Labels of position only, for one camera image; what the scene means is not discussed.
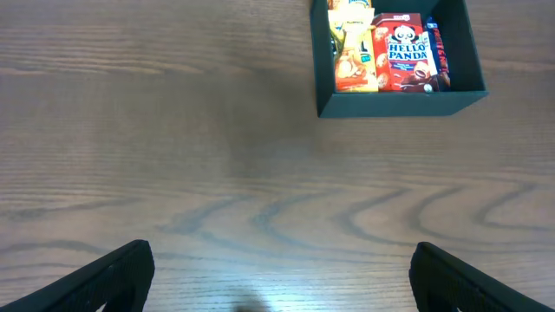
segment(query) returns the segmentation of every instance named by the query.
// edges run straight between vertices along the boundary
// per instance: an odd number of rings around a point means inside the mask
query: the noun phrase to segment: red snack box
[[[423,36],[420,14],[382,13],[372,24],[376,26],[372,38],[380,91],[437,90],[437,81],[428,63],[432,56],[426,43],[428,37]]]

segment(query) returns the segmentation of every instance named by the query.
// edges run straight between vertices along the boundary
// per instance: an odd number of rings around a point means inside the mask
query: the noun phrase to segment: wood grain
[[[147,311],[414,311],[420,241],[555,307],[555,3],[467,4],[488,98],[319,120],[308,0],[3,0],[0,304],[144,238]]]

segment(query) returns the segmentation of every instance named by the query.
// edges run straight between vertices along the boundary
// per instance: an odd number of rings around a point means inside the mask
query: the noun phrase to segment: panda face
[[[395,27],[394,37],[398,42],[411,43],[416,38],[415,29],[406,25]]]

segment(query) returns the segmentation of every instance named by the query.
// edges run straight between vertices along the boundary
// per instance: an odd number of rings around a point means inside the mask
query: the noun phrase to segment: panda illustration
[[[392,39],[399,43],[410,44],[418,40],[414,27],[401,25],[399,27],[394,27],[393,32]]]

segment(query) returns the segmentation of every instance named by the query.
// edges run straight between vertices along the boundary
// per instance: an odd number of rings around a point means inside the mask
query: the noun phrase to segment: box
[[[451,78],[449,92],[339,93],[335,88],[333,52],[326,0],[310,9],[317,112],[321,118],[447,116],[487,96],[480,60],[464,0],[373,0],[375,13],[420,13],[437,21]]]

